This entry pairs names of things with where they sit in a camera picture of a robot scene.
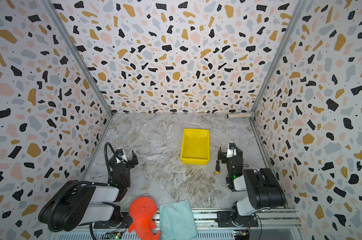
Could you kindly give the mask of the black yellow screwdriver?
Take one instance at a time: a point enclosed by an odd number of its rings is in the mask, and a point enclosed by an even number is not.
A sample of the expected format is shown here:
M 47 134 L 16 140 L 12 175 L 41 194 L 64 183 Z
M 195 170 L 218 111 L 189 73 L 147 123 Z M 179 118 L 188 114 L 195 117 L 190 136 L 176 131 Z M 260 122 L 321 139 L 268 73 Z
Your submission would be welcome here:
M 218 175 L 221 171 L 221 168 L 220 168 L 220 160 L 217 160 L 216 161 L 216 167 L 215 167 L 215 171 L 216 171 L 216 174 Z

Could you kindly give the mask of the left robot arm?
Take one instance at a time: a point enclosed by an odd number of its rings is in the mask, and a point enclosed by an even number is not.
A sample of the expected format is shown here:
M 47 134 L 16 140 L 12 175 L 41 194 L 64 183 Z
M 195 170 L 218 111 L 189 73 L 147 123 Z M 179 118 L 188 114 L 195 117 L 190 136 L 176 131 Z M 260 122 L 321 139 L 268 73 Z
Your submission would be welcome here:
M 138 165 L 135 152 L 126 157 L 123 149 L 105 150 L 107 182 L 67 181 L 38 215 L 52 233 L 69 232 L 78 226 L 105 222 L 115 227 L 122 221 L 117 205 L 131 186 L 131 169 Z

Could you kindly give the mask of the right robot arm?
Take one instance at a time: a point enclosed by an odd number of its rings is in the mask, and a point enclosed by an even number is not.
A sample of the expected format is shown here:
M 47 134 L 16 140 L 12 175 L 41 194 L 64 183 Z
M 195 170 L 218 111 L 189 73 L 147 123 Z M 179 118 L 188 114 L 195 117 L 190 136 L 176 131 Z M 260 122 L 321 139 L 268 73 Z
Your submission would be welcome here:
M 271 169 L 250 169 L 244 163 L 243 154 L 235 143 L 229 143 L 226 152 L 218 151 L 216 173 L 220 172 L 220 164 L 225 164 L 229 190 L 247 193 L 244 199 L 234 202 L 230 211 L 217 212 L 216 222 L 220 228 L 256 227 L 258 212 L 283 207 L 286 203 L 284 191 Z

